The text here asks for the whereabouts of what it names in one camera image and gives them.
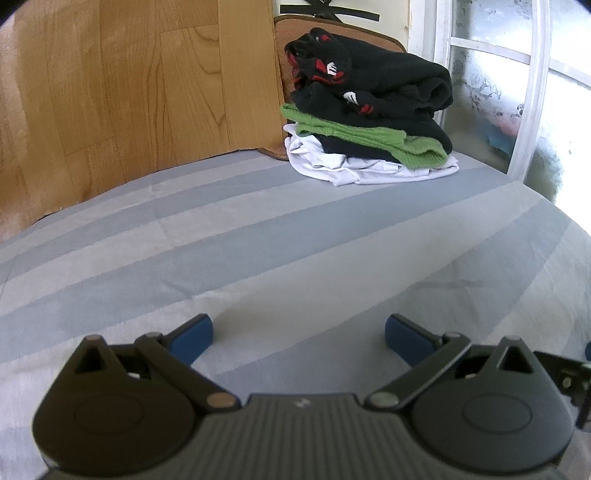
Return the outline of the black patterned knit garment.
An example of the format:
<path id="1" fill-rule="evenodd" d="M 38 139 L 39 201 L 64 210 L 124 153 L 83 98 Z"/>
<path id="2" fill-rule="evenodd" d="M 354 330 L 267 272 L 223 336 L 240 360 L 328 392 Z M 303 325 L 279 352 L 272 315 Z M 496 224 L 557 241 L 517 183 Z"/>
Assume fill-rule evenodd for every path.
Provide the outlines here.
<path id="1" fill-rule="evenodd" d="M 434 116 L 453 103 L 449 70 L 419 56 L 313 28 L 286 45 L 298 68 L 301 112 L 356 127 L 386 127 L 453 144 Z"/>

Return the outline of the grey striped bed sheet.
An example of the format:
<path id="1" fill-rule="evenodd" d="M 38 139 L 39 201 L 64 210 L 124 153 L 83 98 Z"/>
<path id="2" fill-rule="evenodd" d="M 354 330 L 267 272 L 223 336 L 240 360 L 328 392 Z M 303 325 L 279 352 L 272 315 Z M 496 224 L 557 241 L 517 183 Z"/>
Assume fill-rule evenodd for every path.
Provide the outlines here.
<path id="1" fill-rule="evenodd" d="M 238 152 L 50 215 L 1 246 L 1 475 L 44 465 L 31 423 L 83 337 L 129 343 L 205 313 L 197 370 L 236 395 L 353 392 L 404 372 L 400 313 L 435 332 L 582 358 L 590 238 L 468 156 L 436 180 L 335 187 Z"/>

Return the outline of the green folded garment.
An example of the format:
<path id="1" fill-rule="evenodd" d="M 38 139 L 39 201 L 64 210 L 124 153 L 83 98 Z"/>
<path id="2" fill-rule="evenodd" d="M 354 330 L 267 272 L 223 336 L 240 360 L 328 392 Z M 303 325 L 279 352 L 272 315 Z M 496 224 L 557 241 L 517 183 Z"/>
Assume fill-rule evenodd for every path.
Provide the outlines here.
<path id="1" fill-rule="evenodd" d="M 290 104 L 283 104 L 280 113 L 294 124 L 298 136 L 314 136 L 327 153 L 383 159 L 412 170 L 442 167 L 449 157 L 442 143 L 431 137 L 386 127 L 349 126 L 301 112 Z"/>

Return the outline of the white folded garment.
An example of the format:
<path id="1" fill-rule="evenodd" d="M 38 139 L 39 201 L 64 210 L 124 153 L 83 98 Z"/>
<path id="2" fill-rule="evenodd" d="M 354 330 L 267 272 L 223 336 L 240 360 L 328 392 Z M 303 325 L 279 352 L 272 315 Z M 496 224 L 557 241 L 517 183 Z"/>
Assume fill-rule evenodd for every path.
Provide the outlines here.
<path id="1" fill-rule="evenodd" d="M 297 135 L 295 124 L 287 124 L 283 131 L 287 133 L 283 143 L 290 166 L 298 174 L 334 186 L 423 182 L 448 177 L 460 170 L 454 155 L 450 155 L 442 167 L 409 169 L 387 160 L 325 153 L 321 142 L 314 136 Z"/>

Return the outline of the wooden headboard panel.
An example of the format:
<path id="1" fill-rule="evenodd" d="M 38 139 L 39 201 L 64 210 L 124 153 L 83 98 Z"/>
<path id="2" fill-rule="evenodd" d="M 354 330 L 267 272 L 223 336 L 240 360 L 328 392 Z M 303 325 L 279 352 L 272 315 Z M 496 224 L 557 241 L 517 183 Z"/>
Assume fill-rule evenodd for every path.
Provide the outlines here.
<path id="1" fill-rule="evenodd" d="M 269 1 L 28 1 L 1 27 L 1 235 L 283 138 Z"/>

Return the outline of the brown patterned pillow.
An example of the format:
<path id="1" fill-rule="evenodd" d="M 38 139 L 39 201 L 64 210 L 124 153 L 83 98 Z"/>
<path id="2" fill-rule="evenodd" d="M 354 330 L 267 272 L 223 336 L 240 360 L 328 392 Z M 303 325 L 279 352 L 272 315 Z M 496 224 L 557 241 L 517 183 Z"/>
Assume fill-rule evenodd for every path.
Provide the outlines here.
<path id="1" fill-rule="evenodd" d="M 276 16 L 273 22 L 274 38 L 276 38 L 277 75 L 280 78 L 280 93 L 283 95 L 284 103 L 291 102 L 291 93 L 294 92 L 294 75 L 298 72 L 294 61 L 287 59 L 286 45 L 307 34 L 313 28 L 322 28 L 331 34 L 362 40 L 394 52 L 406 51 L 405 46 L 399 40 L 355 25 L 297 14 L 281 14 Z"/>

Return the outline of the white window frame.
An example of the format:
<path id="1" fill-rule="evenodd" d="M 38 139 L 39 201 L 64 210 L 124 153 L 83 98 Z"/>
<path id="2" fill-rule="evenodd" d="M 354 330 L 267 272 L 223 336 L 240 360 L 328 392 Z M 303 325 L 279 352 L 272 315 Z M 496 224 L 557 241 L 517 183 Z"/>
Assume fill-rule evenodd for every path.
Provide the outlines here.
<path id="1" fill-rule="evenodd" d="M 587 1 L 412 1 L 409 48 L 448 67 L 456 150 L 525 180 L 590 169 Z"/>

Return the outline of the black bracket on wall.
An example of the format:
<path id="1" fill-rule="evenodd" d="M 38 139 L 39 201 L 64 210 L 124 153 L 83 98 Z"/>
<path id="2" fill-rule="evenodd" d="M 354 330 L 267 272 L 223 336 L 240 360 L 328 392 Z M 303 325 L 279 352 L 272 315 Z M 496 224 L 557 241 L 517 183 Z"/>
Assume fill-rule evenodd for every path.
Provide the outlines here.
<path id="1" fill-rule="evenodd" d="M 305 0 L 304 4 L 301 5 L 280 4 L 280 14 L 307 15 L 335 22 L 342 22 L 342 15 L 373 22 L 379 22 L 381 19 L 381 15 L 378 13 L 348 7 L 333 6 L 332 2 L 329 0 Z"/>

